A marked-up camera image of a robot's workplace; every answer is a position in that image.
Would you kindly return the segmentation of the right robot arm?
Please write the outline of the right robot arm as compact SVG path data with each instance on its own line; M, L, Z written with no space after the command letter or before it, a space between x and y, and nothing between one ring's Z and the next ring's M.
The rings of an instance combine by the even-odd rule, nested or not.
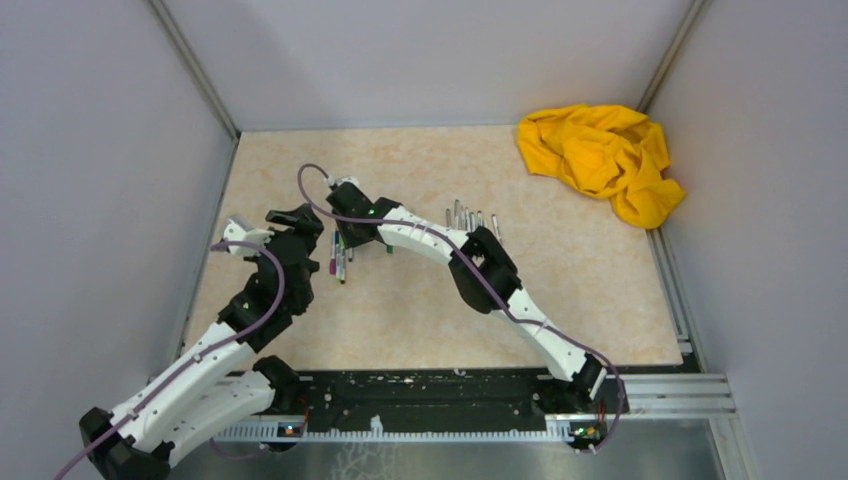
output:
M349 246L378 241L446 266L469 308L503 319L543 357L553 378L564 383L569 408L588 412L599 403L607 369L587 347L567 339L536 305L493 232L485 227L451 229L393 200L372 201L348 179L334 182L326 201Z

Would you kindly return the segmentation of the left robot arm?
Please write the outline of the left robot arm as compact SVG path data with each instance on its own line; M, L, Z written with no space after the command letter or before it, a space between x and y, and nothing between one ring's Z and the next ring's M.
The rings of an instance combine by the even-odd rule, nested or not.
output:
M311 259L324 231L313 208L271 210L270 229L237 215L226 220L213 250L256 267L201 338L130 399L94 407L79 427L84 454L105 479L164 479L192 450L254 413L292 411L299 377L276 356L238 378L227 376L290 327L314 299Z

